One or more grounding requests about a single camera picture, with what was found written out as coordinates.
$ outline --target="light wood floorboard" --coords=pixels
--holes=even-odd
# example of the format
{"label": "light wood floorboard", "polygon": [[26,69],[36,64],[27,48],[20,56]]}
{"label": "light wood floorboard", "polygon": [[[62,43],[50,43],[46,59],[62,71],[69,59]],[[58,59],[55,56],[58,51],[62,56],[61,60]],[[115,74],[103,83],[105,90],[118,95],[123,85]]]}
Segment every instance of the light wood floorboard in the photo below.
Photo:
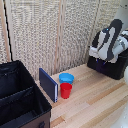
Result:
{"label": "light wood floorboard", "polygon": [[51,76],[59,85],[58,102],[53,103],[39,86],[52,105],[51,128],[110,128],[128,102],[124,78],[111,79],[86,64],[64,72],[75,77],[68,99],[60,95],[60,73]]}

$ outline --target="red cup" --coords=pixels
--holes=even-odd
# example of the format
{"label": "red cup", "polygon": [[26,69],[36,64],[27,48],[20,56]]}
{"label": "red cup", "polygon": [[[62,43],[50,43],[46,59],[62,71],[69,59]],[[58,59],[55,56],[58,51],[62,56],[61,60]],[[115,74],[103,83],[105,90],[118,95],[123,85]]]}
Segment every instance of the red cup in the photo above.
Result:
{"label": "red cup", "polygon": [[62,83],[60,85],[61,97],[64,99],[69,98],[70,92],[72,90],[72,85],[69,83]]}

